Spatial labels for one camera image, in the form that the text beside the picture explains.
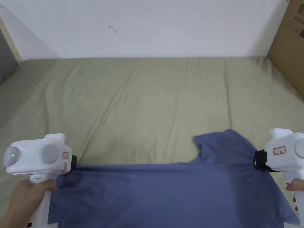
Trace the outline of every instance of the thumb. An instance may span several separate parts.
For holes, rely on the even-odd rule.
[[[288,191],[304,191],[304,180],[293,179],[289,185],[287,185],[286,190]]]

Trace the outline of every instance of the bed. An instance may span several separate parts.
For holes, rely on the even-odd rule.
[[[78,164],[193,160],[195,135],[231,128],[257,149],[304,131],[304,103],[266,58],[27,60],[0,85],[0,154],[64,133]],[[0,216],[16,182],[0,166]],[[291,206],[281,173],[273,173]]]

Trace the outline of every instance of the cardboard box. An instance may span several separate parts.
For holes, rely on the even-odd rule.
[[[291,0],[268,58],[304,97],[304,0]]]

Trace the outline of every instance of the wall mark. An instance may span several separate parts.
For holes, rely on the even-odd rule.
[[[116,29],[114,29],[111,25],[108,25],[109,29],[113,29],[115,33],[117,33]]]

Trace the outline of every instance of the human hand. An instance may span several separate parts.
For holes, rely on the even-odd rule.
[[[47,180],[36,185],[32,185],[29,180],[19,181],[13,190],[8,211],[0,223],[0,228],[25,228],[48,190],[57,190],[56,180]]]
[[[293,179],[290,184],[287,184],[286,190],[292,191],[292,192],[304,191],[304,180]],[[292,201],[296,203],[295,196],[293,196]]]

